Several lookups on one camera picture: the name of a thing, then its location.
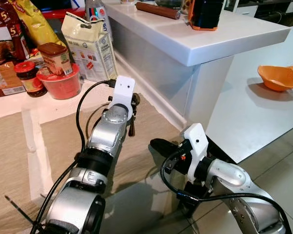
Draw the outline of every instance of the robotic arm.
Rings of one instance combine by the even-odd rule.
[[[191,125],[183,133],[184,141],[172,152],[163,163],[161,172],[170,173],[173,168],[180,172],[187,172],[188,180],[193,184],[200,184],[197,188],[205,187],[209,194],[257,194],[272,199],[272,197],[256,186],[249,174],[241,167],[226,163],[219,159],[207,157],[208,140],[199,123]],[[162,139],[154,139],[151,146],[163,152]],[[161,174],[165,184],[175,190]],[[177,197],[185,202],[197,202],[199,199],[191,198],[185,191],[175,191]],[[279,211],[269,202],[254,197],[233,197],[222,199],[229,207],[243,234],[284,234],[291,233],[286,230],[284,220]]]
[[[105,209],[101,194],[107,185],[107,174],[140,102],[139,96],[133,94],[134,85],[131,78],[117,78],[109,109],[102,113],[85,150],[78,155],[77,166],[49,208],[44,233],[99,233]]]

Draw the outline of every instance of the red lid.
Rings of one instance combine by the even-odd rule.
[[[39,69],[39,71],[37,72],[37,78],[42,81],[51,81],[51,82],[69,79],[69,78],[72,78],[73,76],[75,76],[77,73],[79,73],[79,66],[77,64],[72,63],[72,68],[73,68],[72,73],[65,75],[65,76],[58,76],[58,75],[51,73],[47,67],[43,67],[43,68]]]
[[[35,68],[35,64],[32,61],[21,62],[14,66],[14,71],[16,73],[29,72]]]

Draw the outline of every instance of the orange bowl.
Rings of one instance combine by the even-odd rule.
[[[259,66],[258,73],[264,84],[276,91],[293,89],[293,69],[288,67]]]

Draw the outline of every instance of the wooden rolling pin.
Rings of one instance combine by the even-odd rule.
[[[177,20],[180,18],[180,11],[170,9],[167,7],[155,6],[155,5],[143,3],[140,1],[136,3],[136,7],[140,11],[146,11],[152,14],[168,17],[174,20]]]

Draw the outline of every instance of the food package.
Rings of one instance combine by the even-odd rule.
[[[80,74],[92,81],[116,79],[117,71],[111,38],[103,30],[104,19],[86,21],[69,12],[62,25]]]
[[[25,92],[25,89],[14,72],[13,63],[6,62],[0,65],[0,97],[20,92]]]
[[[9,0],[36,46],[54,42],[65,46],[54,33],[41,11],[30,0]]]
[[[35,67],[39,69],[45,66],[42,55],[37,48],[30,51],[30,57],[26,61],[32,61],[35,64]]]
[[[18,15],[7,0],[0,0],[0,64],[7,59],[28,58],[29,51]]]

